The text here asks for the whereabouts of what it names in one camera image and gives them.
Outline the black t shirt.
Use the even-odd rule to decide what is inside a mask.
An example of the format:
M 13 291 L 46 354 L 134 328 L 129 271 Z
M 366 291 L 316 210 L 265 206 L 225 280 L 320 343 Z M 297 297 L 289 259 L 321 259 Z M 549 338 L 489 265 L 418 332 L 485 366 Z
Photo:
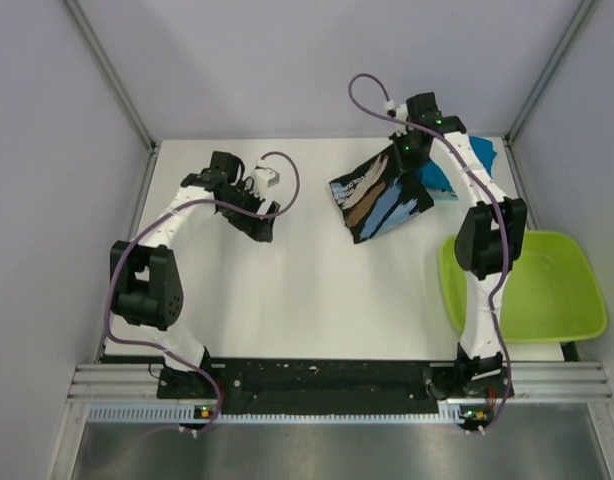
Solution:
M 393 146 L 331 180 L 329 189 L 355 244 L 386 234 L 434 206 L 417 176 L 400 168 Z

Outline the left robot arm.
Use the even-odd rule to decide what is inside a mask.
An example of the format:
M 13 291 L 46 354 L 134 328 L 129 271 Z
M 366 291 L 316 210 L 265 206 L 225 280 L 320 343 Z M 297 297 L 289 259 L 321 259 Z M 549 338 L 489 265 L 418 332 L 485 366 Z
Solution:
M 161 351 L 166 366 L 180 371 L 179 384 L 192 396 L 207 394 L 214 374 L 202 365 L 205 346 L 180 319 L 184 291 L 176 256 L 215 215 L 256 242 L 271 242 L 281 206 L 266 194 L 279 183 L 280 174 L 264 159 L 246 173 L 239 157 L 215 151 L 208 167 L 184 177 L 154 226 L 111 248 L 110 312 L 151 336 L 137 343 Z

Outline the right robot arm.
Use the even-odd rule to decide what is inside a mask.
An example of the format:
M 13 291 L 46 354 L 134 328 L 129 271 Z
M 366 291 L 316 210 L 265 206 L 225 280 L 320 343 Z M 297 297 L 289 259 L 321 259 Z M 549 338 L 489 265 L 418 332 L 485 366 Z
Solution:
M 454 257 L 466 277 L 464 329 L 451 370 L 435 371 L 429 390 L 447 398 L 503 388 L 508 350 L 500 326 L 502 299 L 521 254 L 526 203 L 494 182 L 460 118 L 443 115 L 433 93 L 415 95 L 400 106 L 386 103 L 385 109 L 398 124 L 391 138 L 401 164 L 417 168 L 433 162 L 465 212 L 454 239 Z

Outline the top blue folded shirt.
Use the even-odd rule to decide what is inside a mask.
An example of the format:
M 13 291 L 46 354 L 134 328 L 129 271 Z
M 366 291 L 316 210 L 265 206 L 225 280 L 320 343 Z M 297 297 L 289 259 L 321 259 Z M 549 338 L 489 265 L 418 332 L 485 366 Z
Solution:
M 480 163 L 484 166 L 487 173 L 491 174 L 493 163 L 497 156 L 493 142 L 478 136 L 469 136 L 469 142 Z M 432 160 L 429 160 L 417 171 L 416 177 L 429 192 L 438 195 L 455 195 L 449 179 Z

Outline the light teal folded shirt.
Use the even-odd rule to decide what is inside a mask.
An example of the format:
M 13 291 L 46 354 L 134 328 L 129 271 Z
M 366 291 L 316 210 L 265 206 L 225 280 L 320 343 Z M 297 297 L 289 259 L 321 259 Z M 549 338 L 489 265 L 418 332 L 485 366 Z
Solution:
M 457 201 L 457 195 L 452 191 L 430 190 L 429 194 L 434 201 Z

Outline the green plastic basin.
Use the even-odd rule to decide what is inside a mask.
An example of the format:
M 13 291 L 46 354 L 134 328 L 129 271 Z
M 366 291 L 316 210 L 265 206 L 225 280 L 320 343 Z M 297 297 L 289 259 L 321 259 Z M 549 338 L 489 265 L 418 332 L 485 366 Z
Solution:
M 443 298 L 460 344 L 490 355 L 507 343 L 553 343 L 596 338 L 607 326 L 598 280 L 570 237 L 550 231 L 524 234 L 520 257 L 506 275 L 480 280 L 457 261 L 457 237 L 439 251 Z

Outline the left aluminium frame post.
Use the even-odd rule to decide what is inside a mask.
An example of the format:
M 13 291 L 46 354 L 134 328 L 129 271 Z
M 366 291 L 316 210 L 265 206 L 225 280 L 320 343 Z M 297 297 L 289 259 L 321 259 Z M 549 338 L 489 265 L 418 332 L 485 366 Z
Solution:
M 137 108 L 131 100 L 127 89 L 123 85 L 116 68 L 107 55 L 103 44 L 98 38 L 80 2 L 75 0 L 62 0 L 61 4 L 82 38 L 108 90 L 113 95 L 116 104 L 128 121 L 130 127 L 145 149 L 148 152 L 152 152 L 156 148 L 157 142 L 149 133 L 148 128 L 138 113 Z

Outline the aluminium frame post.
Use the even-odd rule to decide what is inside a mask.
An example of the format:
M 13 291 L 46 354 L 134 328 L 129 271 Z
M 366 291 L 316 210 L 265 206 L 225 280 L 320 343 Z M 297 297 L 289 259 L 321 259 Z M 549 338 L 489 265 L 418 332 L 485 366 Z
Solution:
M 558 38 L 554 49 L 548 56 L 545 65 L 533 82 L 528 95 L 523 100 L 521 108 L 515 115 L 511 127 L 504 135 L 504 143 L 509 148 L 519 139 L 533 115 L 534 110 L 537 108 L 548 87 L 559 72 L 563 61 L 573 48 L 577 39 L 582 35 L 586 25 L 591 20 L 600 4 L 601 2 L 598 0 L 583 0 L 578 2 L 572 18 L 568 21 L 564 32 Z
M 98 38 L 80 2 L 75 0 L 62 0 L 61 4 L 82 38 L 108 90 L 113 95 L 116 104 L 128 121 L 130 127 L 145 149 L 148 152 L 152 152 L 156 148 L 157 142 L 149 133 L 148 128 L 138 113 L 137 108 L 131 100 L 127 89 L 123 85 L 116 68 L 107 55 L 103 44 Z

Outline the right aluminium frame post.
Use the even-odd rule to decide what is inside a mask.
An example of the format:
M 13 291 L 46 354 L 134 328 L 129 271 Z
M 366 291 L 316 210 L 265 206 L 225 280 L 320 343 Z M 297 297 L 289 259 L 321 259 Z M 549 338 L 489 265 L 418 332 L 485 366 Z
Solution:
M 598 0 L 583 0 L 578 2 L 572 18 L 568 21 L 564 32 L 558 38 L 554 49 L 548 56 L 545 65 L 533 82 L 528 95 L 523 100 L 521 108 L 515 115 L 511 127 L 504 135 L 504 143 L 509 148 L 519 139 L 533 115 L 534 110 L 537 108 L 548 87 L 559 72 L 563 61 L 573 48 L 577 39 L 582 35 L 586 25 L 591 20 L 600 4 L 601 2 Z

